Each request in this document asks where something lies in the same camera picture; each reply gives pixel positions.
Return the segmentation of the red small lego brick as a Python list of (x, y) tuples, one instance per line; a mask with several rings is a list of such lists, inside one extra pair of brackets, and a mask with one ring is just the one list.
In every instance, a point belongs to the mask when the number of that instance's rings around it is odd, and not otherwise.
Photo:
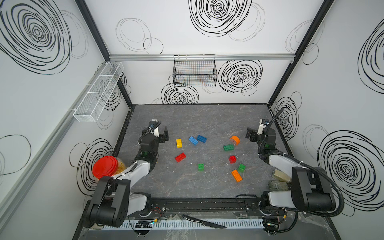
[(230, 156), (230, 157), (229, 157), (229, 162), (230, 162), (230, 164), (234, 164), (236, 161), (237, 161), (236, 156)]

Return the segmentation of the orange long lego brick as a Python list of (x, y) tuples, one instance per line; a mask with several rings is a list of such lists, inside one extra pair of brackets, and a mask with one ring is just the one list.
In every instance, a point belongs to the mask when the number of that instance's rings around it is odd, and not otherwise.
[(243, 178), (241, 177), (240, 173), (237, 170), (231, 171), (231, 174), (237, 183), (239, 183), (243, 180)]

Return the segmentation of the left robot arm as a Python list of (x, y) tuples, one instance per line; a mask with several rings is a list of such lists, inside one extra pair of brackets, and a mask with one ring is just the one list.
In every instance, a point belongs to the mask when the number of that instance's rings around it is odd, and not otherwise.
[(132, 164), (126, 166), (117, 157), (106, 156), (96, 161), (92, 174), (97, 186), (83, 216), (85, 228), (93, 225), (119, 227), (126, 217), (134, 213), (151, 212), (151, 195), (132, 193), (131, 188), (151, 173), (159, 157), (159, 145), (169, 140), (169, 131), (160, 134), (161, 121), (150, 120), (139, 137), (139, 151)]

